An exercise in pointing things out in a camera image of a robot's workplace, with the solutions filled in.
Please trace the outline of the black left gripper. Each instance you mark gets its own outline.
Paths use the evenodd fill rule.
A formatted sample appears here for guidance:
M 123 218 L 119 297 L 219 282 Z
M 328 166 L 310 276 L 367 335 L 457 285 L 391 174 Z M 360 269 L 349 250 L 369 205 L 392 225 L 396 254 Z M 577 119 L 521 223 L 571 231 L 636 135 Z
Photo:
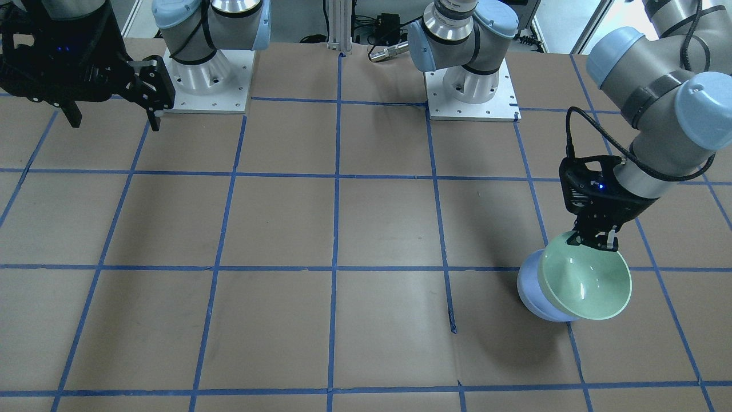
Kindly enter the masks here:
M 582 235 L 599 251 L 619 250 L 617 232 L 643 213 L 655 199 L 633 195 L 614 174 L 619 156 L 565 157 L 559 166 L 565 208 L 576 216 L 567 244 L 581 245 Z

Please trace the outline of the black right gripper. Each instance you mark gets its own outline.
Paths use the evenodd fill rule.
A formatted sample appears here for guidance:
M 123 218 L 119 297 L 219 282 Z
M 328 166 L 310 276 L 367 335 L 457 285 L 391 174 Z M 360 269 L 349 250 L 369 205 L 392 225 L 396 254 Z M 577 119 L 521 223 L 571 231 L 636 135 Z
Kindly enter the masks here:
M 146 111 L 160 130 L 176 91 L 161 56 L 133 61 L 110 3 L 11 3 L 2 7 L 2 89 L 57 104 L 72 128 L 76 101 L 121 96 Z

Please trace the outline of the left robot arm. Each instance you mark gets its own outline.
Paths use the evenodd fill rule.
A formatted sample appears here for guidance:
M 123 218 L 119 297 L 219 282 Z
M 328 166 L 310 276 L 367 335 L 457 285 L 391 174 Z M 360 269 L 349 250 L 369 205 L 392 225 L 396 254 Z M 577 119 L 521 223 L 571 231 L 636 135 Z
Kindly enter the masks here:
M 586 70 L 639 131 L 629 148 L 597 130 L 620 156 L 578 157 L 567 135 L 559 177 L 576 216 L 568 245 L 616 251 L 615 235 L 671 186 L 706 172 L 730 144 L 730 12 L 714 1 L 645 1 L 658 38 L 632 27 L 602 37 Z M 444 85 L 469 104 L 492 97 L 515 11 L 499 1 L 434 1 L 408 25 L 421 72 L 447 69 Z

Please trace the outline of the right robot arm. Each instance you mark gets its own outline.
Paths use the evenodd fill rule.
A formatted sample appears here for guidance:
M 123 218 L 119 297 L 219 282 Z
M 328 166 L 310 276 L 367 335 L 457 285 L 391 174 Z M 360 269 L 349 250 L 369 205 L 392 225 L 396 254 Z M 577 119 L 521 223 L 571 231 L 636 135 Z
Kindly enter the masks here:
M 81 124 L 77 102 L 113 96 L 139 105 L 152 130 L 173 109 L 176 86 L 190 93 L 226 84 L 224 50 L 264 50 L 267 1 L 154 1 L 152 13 L 172 65 L 134 60 L 110 1 L 3 1 L 2 89 L 63 112 Z

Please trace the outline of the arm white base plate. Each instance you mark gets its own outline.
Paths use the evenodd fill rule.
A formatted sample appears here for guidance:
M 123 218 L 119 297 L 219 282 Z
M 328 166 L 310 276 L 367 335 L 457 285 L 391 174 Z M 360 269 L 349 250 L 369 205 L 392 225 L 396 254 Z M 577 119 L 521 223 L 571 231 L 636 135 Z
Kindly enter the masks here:
M 245 114 L 253 79 L 254 50 L 218 50 L 208 62 L 183 65 L 165 50 L 163 60 L 176 95 L 167 113 Z
M 480 76 L 464 67 L 424 73 L 429 119 L 515 122 L 522 118 L 507 60 L 497 72 Z

